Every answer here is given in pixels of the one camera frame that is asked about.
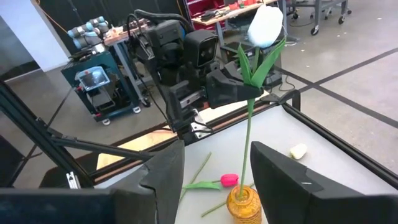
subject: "green stem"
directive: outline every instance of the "green stem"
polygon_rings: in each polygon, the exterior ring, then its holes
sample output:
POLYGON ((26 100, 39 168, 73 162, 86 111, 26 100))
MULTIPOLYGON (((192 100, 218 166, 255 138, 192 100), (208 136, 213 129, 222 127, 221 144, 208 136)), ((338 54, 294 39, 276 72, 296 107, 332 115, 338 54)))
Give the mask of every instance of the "green stem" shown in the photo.
POLYGON ((253 74, 256 72, 256 70, 257 70, 257 66, 258 66, 258 63, 259 63, 259 55, 260 55, 260 48, 259 47, 256 47, 256 53, 254 54, 254 63, 253 63, 253 68, 252 68, 252 70, 253 70, 253 74))
MULTIPOLYGON (((199 167, 199 169, 197 170, 195 175, 193 175, 193 177, 191 179, 191 182, 189 184, 193 184, 194 183, 194 181, 197 179, 199 173, 201 172, 201 170, 204 168, 204 166, 206 165, 207 161, 209 160, 210 156, 211 156, 211 152, 209 152, 209 154, 207 155, 205 161, 203 161, 203 163, 201 164, 201 166, 199 167)), ((182 201, 182 199, 184 198, 186 193, 187 193, 187 190, 186 189, 182 189, 180 201, 178 203, 180 203, 182 201)))
POLYGON ((248 100, 248 128, 246 130, 246 142, 244 144, 244 155, 243 155, 243 168, 242 168, 242 176, 241 176, 241 186, 239 189, 239 198, 243 196, 243 185, 244 185, 244 176, 246 174, 246 163, 248 160, 248 149, 249 149, 249 140, 250 140, 250 129, 251 129, 251 116, 254 110, 254 99, 248 100))
POLYGON ((203 213, 201 214, 201 217, 203 218, 203 217, 207 216, 208 214, 210 214, 211 212, 214 212, 215 210, 221 208, 221 207, 222 207, 223 205, 225 205, 225 204, 226 204, 226 201, 224 201, 224 202, 222 202, 222 203, 219 203, 218 205, 214 206, 213 208, 211 208, 211 209, 209 209, 209 210, 203 212, 203 213))

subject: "concrete floor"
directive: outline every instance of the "concrete floor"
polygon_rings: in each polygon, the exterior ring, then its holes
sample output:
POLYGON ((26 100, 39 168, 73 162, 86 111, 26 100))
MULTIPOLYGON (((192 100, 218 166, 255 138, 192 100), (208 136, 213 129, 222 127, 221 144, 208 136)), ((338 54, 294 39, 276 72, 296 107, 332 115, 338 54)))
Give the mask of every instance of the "concrete floor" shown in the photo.
MULTIPOLYGON (((289 27, 289 33, 301 40, 282 52, 282 68, 296 74, 301 81, 289 77, 296 89, 305 90, 302 93, 304 114, 398 173, 398 43, 395 39, 398 14, 394 10, 398 2, 350 1, 349 7, 353 13, 343 25, 337 23, 340 15, 335 10, 327 21, 322 20, 315 37, 310 35, 313 25, 289 27)), ((300 18, 295 25, 310 21, 310 10, 298 13, 300 18)), ((46 122, 70 88, 59 69, 37 72, 9 85, 46 122)), ((273 92, 283 94, 277 87, 273 92)), ((157 99, 164 107, 164 102, 158 96, 157 99)), ((71 92, 51 127, 80 139, 111 144, 163 121, 157 108, 152 106, 143 108, 141 114, 114 119, 105 127, 91 118, 71 92)), ((0 134, 26 155, 33 146, 32 141, 3 114, 0 114, 0 124, 0 134)), ((75 149, 70 152, 74 157, 86 153, 75 149)), ((31 159, 15 186, 38 187, 45 172, 54 166, 46 155, 31 159)))

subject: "pink flower bud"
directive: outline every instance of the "pink flower bud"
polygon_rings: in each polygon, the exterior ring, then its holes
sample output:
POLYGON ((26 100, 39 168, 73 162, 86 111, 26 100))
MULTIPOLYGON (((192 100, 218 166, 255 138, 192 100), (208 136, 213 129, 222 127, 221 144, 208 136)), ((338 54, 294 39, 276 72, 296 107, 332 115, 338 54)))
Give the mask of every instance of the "pink flower bud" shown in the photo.
POLYGON ((221 177, 221 184, 223 187, 232 187, 238 184, 238 179, 236 174, 225 174, 221 177))

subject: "robotic arm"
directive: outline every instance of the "robotic arm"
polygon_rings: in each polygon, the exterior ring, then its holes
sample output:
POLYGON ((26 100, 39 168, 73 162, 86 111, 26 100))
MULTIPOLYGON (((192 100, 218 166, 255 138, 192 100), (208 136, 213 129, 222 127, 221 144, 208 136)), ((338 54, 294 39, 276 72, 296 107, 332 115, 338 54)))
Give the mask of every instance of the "robotic arm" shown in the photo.
POLYGON ((215 61, 218 37, 208 30, 193 30, 178 14, 136 10, 133 17, 147 19, 143 32, 130 38, 138 59, 146 65, 165 103, 173 131, 186 138, 195 121, 195 108, 217 108, 261 96, 263 90, 245 85, 234 62, 220 68, 215 61))

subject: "cart wheel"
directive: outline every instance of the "cart wheel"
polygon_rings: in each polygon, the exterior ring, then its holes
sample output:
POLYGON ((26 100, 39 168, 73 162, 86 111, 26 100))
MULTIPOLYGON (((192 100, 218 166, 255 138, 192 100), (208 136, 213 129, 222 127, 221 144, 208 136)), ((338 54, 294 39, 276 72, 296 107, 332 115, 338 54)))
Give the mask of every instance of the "cart wheel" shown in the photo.
POLYGON ((109 120, 109 119, 102 120, 102 124, 105 126, 108 126, 111 124, 111 120, 109 120))
POLYGON ((134 113, 140 113, 141 112, 141 108, 139 106, 137 106, 137 107, 133 108, 132 111, 134 113))
POLYGON ((293 14, 293 19, 298 19, 299 18, 299 15, 295 12, 294 14, 293 14))
POLYGON ((318 27, 314 27, 311 30, 311 35, 317 35, 319 33, 319 28, 318 27))
POLYGON ((151 106, 151 103, 150 103, 150 101, 148 100, 148 98, 142 99, 142 100, 141 100, 141 103, 142 103, 142 105, 143 105, 144 107, 146 107, 146 108, 148 108, 148 107, 151 106))
POLYGON ((340 18, 338 19, 338 23, 342 25, 344 23, 344 20, 345 20, 344 16, 340 16, 340 18))

